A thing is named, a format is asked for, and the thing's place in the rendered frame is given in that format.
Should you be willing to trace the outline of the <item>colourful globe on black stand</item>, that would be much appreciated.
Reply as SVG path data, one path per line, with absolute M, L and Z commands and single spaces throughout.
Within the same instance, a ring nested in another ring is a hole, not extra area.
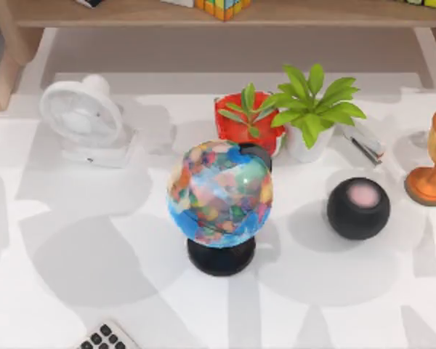
M 262 146 L 230 140 L 206 141 L 180 159 L 166 205 L 201 272 L 233 276 L 252 261 L 273 206 L 272 165 Z

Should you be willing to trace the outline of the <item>colourful puzzle cube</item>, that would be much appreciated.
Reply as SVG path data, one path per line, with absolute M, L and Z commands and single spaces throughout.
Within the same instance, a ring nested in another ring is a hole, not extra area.
M 253 0 L 193 0 L 193 5 L 225 22 L 249 7 L 252 2 Z

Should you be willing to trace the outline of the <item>white calculator with black keys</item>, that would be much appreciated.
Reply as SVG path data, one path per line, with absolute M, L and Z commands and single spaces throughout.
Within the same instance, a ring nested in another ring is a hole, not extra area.
M 115 321 L 103 321 L 89 330 L 73 349 L 142 349 Z

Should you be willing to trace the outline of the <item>wooden shelf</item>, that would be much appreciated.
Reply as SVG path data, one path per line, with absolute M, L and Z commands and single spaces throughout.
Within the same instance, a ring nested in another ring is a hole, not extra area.
M 245 59 L 275 47 L 312 42 L 321 52 L 328 29 L 428 28 L 436 42 L 436 9 L 399 0 L 192 0 L 191 7 L 162 0 L 102 0 L 94 8 L 76 0 L 0 0 L 0 31 L 12 59 L 26 66 L 36 56 L 44 32 L 60 29 L 74 41 L 59 59 L 71 71 L 165 71 L 171 61 L 180 70 L 216 71 L 230 63 L 247 71 Z

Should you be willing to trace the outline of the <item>green and yellow puzzle cube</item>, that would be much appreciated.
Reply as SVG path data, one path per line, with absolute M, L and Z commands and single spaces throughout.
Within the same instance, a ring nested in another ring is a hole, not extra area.
M 398 0 L 405 4 L 436 9 L 436 0 Z

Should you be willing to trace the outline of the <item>white stapler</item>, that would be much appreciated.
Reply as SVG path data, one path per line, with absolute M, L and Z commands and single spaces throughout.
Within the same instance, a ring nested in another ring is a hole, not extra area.
M 382 163 L 385 145 L 365 124 L 356 123 L 354 126 L 341 124 L 339 127 L 344 137 L 361 151 L 374 166 Z

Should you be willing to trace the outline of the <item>white desk fan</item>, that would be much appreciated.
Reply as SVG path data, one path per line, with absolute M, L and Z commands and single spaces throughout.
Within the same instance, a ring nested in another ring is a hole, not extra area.
M 80 81 L 50 84 L 41 96 L 39 111 L 60 137 L 67 159 L 107 168 L 128 164 L 137 131 L 124 123 L 124 110 L 112 98 L 103 76 L 89 74 Z

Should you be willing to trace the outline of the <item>red plant pot with plant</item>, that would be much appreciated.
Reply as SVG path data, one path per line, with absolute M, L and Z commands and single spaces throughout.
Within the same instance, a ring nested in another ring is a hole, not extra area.
M 254 143 L 270 156 L 277 156 L 286 131 L 283 126 L 272 126 L 279 110 L 267 101 L 271 95 L 256 90 L 250 83 L 239 93 L 216 98 L 214 112 L 219 138 L 235 143 Z

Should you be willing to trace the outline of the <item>white plant pot with plant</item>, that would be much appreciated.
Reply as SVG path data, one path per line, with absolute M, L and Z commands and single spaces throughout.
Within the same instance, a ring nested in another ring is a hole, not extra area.
M 296 134 L 288 142 L 298 161 L 317 158 L 330 140 L 336 126 L 354 126 L 365 119 L 365 112 L 354 104 L 360 91 L 356 78 L 344 76 L 325 84 L 325 70 L 315 63 L 308 74 L 293 65 L 283 65 L 288 81 L 270 95 L 271 106 L 278 110 L 271 127 L 288 126 Z

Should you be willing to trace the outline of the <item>black round speaker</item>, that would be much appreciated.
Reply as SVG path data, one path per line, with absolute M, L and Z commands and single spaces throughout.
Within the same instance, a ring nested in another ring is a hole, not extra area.
M 366 177 L 340 182 L 328 196 L 326 214 L 341 237 L 362 241 L 378 235 L 391 212 L 389 196 L 380 184 Z

